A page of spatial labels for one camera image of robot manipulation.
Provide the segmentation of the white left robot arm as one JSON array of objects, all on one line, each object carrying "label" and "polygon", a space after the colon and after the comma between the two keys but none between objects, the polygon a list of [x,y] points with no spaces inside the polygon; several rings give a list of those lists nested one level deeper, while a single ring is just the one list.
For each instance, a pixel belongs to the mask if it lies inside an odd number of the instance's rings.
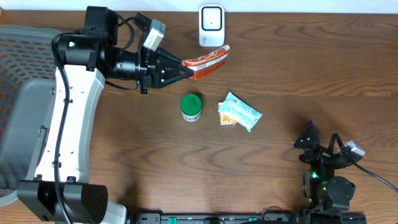
[{"label": "white left robot arm", "polygon": [[51,42],[56,64],[55,104],[46,146],[19,200],[40,220],[55,223],[132,223],[124,205],[90,183],[90,141],[97,103],[113,79],[133,80],[146,94],[189,78],[193,70],[160,47],[165,26],[136,14],[128,19],[90,6],[81,30]]}]

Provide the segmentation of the red TOP chocolate bar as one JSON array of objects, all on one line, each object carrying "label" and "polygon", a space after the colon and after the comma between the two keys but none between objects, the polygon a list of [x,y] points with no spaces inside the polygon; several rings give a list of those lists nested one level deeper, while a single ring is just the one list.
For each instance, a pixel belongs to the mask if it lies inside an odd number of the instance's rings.
[{"label": "red TOP chocolate bar", "polygon": [[229,55],[229,44],[223,45],[220,48],[210,52],[207,55],[195,58],[186,59],[181,62],[181,65],[193,70],[192,78],[199,80],[205,78],[216,69],[222,67],[226,63]]}]

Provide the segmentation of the teal snack packet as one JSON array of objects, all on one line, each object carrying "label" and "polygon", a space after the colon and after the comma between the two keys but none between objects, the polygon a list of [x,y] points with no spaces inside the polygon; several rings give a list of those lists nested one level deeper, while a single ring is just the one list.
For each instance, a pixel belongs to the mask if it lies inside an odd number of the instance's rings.
[{"label": "teal snack packet", "polygon": [[244,126],[250,133],[262,116],[262,113],[249,106],[232,92],[229,92],[224,102],[222,102],[219,113],[224,113],[231,119],[236,120],[240,125]]}]

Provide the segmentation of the green lid jar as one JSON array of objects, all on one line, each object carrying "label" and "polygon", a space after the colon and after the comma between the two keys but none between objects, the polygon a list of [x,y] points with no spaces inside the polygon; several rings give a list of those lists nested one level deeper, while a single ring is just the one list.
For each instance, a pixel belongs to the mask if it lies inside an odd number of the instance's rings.
[{"label": "green lid jar", "polygon": [[199,96],[194,94],[185,95],[180,102],[182,118],[188,122],[195,122],[200,119],[202,103]]}]

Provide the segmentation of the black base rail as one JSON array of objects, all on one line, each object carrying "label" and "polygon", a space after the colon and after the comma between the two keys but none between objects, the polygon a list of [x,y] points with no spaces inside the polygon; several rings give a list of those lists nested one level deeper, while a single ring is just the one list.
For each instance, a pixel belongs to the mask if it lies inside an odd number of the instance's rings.
[{"label": "black base rail", "polygon": [[279,223],[279,224],[367,224],[364,215],[343,215],[331,217],[321,214],[293,215],[271,212],[264,215],[178,215],[159,213],[136,213],[131,215],[130,224],[240,224],[240,223]]}]

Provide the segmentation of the orange snack box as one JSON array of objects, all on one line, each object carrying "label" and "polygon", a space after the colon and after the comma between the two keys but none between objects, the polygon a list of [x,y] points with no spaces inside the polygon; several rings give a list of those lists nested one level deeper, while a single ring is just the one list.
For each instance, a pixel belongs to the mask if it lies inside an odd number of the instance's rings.
[{"label": "orange snack box", "polygon": [[236,120],[230,118],[227,116],[224,112],[219,112],[219,119],[220,119],[220,125],[235,125],[237,123]]}]

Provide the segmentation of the grey plastic basket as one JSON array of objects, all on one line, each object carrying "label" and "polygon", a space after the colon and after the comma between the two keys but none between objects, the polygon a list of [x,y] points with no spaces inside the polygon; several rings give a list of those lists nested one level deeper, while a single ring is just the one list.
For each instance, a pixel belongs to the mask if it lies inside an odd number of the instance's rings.
[{"label": "grey plastic basket", "polygon": [[32,180],[55,101],[51,41],[59,30],[1,26],[1,206],[14,203],[20,180]]}]

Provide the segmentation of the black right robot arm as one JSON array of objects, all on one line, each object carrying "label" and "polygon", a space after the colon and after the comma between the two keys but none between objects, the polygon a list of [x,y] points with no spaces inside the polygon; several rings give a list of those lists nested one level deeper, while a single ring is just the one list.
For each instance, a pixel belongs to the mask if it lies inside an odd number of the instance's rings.
[{"label": "black right robot arm", "polygon": [[341,213],[349,210],[355,185],[335,170],[352,166],[349,144],[343,144],[337,133],[332,134],[329,145],[321,145],[313,121],[309,121],[294,148],[302,149],[299,160],[310,166],[303,175],[303,194],[309,198],[313,212]]}]

